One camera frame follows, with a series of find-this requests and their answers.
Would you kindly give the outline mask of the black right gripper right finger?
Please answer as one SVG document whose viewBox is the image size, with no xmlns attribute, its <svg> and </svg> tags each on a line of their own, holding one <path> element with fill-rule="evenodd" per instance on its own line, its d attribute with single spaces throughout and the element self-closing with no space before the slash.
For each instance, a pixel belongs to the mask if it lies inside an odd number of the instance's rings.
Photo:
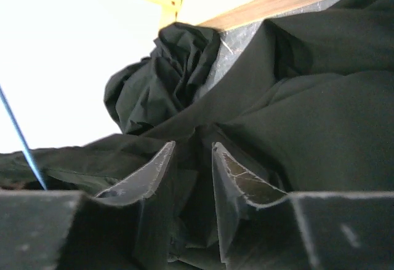
<svg viewBox="0 0 394 270">
<path fill-rule="evenodd" d="M 286 193 L 221 143 L 212 179 L 227 269 L 392 269 L 393 193 Z"/>
</svg>

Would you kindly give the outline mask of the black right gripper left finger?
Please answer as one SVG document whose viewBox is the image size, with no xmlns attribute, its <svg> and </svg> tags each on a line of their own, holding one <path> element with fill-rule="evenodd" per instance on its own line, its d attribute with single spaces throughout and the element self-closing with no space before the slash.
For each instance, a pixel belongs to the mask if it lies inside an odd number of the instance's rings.
<svg viewBox="0 0 394 270">
<path fill-rule="evenodd" d="M 175 143 L 120 183 L 2 191 L 2 269 L 164 269 L 174 214 Z"/>
</svg>

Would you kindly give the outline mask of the black shirt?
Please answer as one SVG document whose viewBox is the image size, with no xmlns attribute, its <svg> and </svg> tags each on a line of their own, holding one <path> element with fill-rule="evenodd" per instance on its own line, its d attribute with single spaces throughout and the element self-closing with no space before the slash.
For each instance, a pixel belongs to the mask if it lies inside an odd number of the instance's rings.
<svg viewBox="0 0 394 270">
<path fill-rule="evenodd" d="M 175 22 L 162 28 L 149 56 L 108 80 L 103 102 L 122 133 L 140 135 L 191 105 L 221 45 L 214 28 Z"/>
<path fill-rule="evenodd" d="M 1 155 L 2 191 L 96 197 L 175 143 L 164 269 L 227 269 L 219 250 L 212 148 L 286 192 L 393 193 L 393 0 L 340 0 L 264 20 L 227 74 L 140 134 Z"/>
</svg>

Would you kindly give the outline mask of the light blue wire hanger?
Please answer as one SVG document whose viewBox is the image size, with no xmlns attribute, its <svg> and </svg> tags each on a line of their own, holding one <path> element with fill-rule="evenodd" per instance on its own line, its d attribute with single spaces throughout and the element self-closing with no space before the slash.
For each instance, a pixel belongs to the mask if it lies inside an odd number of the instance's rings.
<svg viewBox="0 0 394 270">
<path fill-rule="evenodd" d="M 22 130 L 21 130 L 16 118 L 15 118 L 15 115 L 14 115 L 14 113 L 12 111 L 12 108 L 10 107 L 10 104 L 9 104 L 9 102 L 8 102 L 4 92 L 3 92 L 3 89 L 0 89 L 0 93 L 1 93 L 1 101 L 2 101 L 2 104 L 4 106 L 4 109 L 7 112 L 7 115 L 9 117 L 9 119 L 10 119 L 12 125 L 13 125 L 13 128 L 14 128 L 17 136 L 18 136 L 18 139 L 19 139 L 19 141 L 20 141 L 20 143 L 22 145 L 22 153 L 23 153 L 23 155 L 24 155 L 24 157 L 25 157 L 25 159 L 26 159 L 31 171 L 35 175 L 37 181 L 39 182 L 39 184 L 41 185 L 43 190 L 47 191 L 48 187 L 47 187 L 46 181 L 45 181 L 40 169 L 37 166 L 37 163 L 36 163 L 32 153 L 31 153 L 30 147 L 28 146 L 28 143 L 27 143 L 27 141 L 25 139 L 25 136 L 24 136 L 24 134 L 23 134 L 23 132 L 22 132 Z"/>
</svg>

